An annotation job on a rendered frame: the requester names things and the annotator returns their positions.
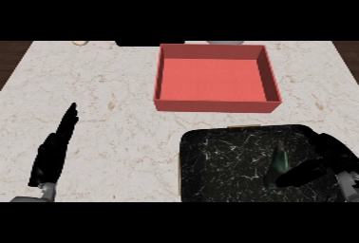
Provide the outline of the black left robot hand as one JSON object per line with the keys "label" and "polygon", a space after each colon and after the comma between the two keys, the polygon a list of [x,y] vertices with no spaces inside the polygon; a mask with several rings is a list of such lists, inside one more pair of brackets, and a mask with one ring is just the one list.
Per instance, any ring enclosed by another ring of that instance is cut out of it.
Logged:
{"label": "black left robot hand", "polygon": [[38,187],[44,183],[57,182],[63,170],[68,145],[76,122],[76,105],[72,103],[60,120],[56,132],[48,134],[39,145],[28,180],[29,187]]}

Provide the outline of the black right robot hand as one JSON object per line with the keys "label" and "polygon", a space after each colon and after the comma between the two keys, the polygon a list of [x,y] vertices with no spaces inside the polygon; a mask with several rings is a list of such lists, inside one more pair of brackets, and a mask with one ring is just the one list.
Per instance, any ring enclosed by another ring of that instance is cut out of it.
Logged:
{"label": "black right robot hand", "polygon": [[299,187],[319,179],[328,170],[335,175],[341,172],[359,174],[359,158],[331,135],[317,135],[314,148],[319,158],[302,161],[276,178],[277,187]]}

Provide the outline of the dark green eggplant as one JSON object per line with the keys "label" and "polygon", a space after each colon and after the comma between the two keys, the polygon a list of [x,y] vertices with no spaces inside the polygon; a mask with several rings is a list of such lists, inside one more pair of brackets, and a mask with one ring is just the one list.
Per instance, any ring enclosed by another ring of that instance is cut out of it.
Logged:
{"label": "dark green eggplant", "polygon": [[289,152],[282,146],[273,150],[270,163],[263,176],[263,186],[268,192],[280,193],[282,189],[276,186],[277,177],[289,170]]}

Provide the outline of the black marbled tray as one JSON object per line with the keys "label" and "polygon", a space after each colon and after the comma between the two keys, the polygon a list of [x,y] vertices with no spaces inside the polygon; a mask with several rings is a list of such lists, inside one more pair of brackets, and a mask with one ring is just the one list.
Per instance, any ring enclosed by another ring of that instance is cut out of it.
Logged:
{"label": "black marbled tray", "polygon": [[279,192],[264,188],[273,152],[283,148],[289,165],[317,159],[317,133],[299,124],[198,129],[178,143],[180,200],[183,202],[341,202],[336,177],[326,174]]}

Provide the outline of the red cardboard box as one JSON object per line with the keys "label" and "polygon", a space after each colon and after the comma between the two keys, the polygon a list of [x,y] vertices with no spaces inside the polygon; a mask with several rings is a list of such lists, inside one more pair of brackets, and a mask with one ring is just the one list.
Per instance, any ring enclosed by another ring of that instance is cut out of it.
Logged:
{"label": "red cardboard box", "polygon": [[266,46],[161,45],[152,101],[159,111],[271,112],[282,98]]}

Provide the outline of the black flat appliance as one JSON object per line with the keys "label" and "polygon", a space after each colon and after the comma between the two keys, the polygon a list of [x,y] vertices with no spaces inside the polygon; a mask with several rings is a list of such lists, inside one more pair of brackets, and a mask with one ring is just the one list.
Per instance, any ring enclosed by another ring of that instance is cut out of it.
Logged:
{"label": "black flat appliance", "polygon": [[140,41],[140,40],[116,40],[115,44],[119,47],[159,47],[161,44],[184,44],[183,40],[175,40],[175,41]]}

